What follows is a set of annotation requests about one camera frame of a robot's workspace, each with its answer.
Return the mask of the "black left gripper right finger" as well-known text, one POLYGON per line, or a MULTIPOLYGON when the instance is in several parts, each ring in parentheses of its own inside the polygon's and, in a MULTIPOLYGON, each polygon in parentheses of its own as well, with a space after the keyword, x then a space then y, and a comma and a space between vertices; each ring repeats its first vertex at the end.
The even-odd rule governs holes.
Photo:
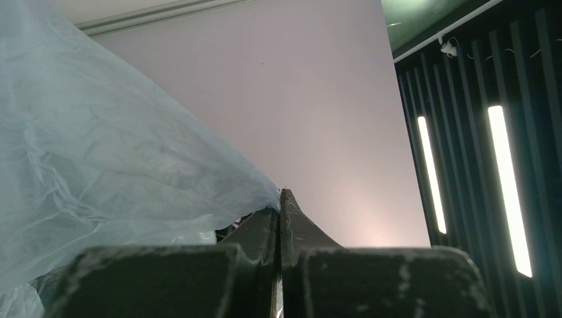
POLYGON ((492 317, 478 268, 462 250, 345 248, 280 193, 286 317, 492 317))

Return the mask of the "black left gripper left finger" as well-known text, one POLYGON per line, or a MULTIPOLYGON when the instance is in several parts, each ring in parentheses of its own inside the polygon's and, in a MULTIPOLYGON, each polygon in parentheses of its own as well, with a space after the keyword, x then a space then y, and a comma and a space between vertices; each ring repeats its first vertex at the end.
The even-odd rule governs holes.
POLYGON ((104 246, 65 271, 47 317, 273 317, 278 214, 215 245, 104 246))

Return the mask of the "blue plastic trash bag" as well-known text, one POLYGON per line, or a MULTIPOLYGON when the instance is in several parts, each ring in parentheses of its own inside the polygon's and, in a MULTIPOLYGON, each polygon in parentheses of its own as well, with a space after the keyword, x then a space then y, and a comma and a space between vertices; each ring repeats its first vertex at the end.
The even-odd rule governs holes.
POLYGON ((214 244, 276 186, 49 1, 1 2, 1 316, 95 246, 214 244))

